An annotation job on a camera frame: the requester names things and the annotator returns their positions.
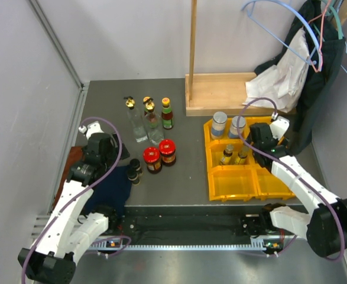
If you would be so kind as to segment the yellow label brown cap bottle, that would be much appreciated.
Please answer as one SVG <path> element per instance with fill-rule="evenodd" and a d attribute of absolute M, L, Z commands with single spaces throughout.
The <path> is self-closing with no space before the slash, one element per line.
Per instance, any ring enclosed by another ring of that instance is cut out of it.
<path fill-rule="evenodd" d="M 235 158 L 235 165 L 244 165 L 248 157 L 249 147 L 243 145 Z"/>

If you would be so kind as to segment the small brown cap bottle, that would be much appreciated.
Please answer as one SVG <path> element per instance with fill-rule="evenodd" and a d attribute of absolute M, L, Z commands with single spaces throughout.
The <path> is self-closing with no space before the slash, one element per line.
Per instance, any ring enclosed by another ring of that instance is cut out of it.
<path fill-rule="evenodd" d="M 232 144 L 227 144 L 224 151 L 223 155 L 219 161 L 220 165 L 229 165 L 233 156 L 233 150 L 234 146 Z"/>

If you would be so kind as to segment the silver lid spice jar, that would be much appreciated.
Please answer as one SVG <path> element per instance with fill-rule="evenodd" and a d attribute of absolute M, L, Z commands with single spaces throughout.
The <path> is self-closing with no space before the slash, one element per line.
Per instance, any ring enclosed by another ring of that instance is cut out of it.
<path fill-rule="evenodd" d="M 222 111 L 214 113 L 210 130 L 210 135 L 213 140 L 218 140 L 223 137 L 227 119 L 227 115 Z"/>
<path fill-rule="evenodd" d="M 239 115 L 233 117 L 228 131 L 228 138 L 239 139 L 244 133 L 245 126 L 246 120 L 244 117 Z"/>

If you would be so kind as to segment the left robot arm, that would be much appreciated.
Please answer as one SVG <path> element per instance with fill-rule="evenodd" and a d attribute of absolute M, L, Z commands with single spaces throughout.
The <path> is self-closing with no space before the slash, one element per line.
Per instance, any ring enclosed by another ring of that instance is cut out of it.
<path fill-rule="evenodd" d="M 87 138 L 84 158 L 69 170 L 59 201 L 40 235 L 30 248 L 20 251 L 21 283 L 28 279 L 70 283 L 86 250 L 98 243 L 102 233 L 110 235 L 118 228 L 111 211 L 90 213 L 78 229 L 74 228 L 95 187 L 113 172 L 122 156 L 119 131 L 107 134 L 101 129 L 101 122 L 113 126 L 100 117 L 86 118 L 80 124 L 79 131 Z"/>

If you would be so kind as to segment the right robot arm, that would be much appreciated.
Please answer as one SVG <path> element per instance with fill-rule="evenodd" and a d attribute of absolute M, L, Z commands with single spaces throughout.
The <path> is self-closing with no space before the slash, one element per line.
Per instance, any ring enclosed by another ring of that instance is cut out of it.
<path fill-rule="evenodd" d="M 270 123 L 254 123 L 245 144 L 252 150 L 255 162 L 282 181 L 306 212 L 268 204 L 260 213 L 260 227 L 267 234 L 284 229 L 305 239 L 319 257 L 329 258 L 335 253 L 343 256 L 347 249 L 347 198 L 323 187 L 291 155 L 284 142 L 289 126 L 281 116 Z"/>

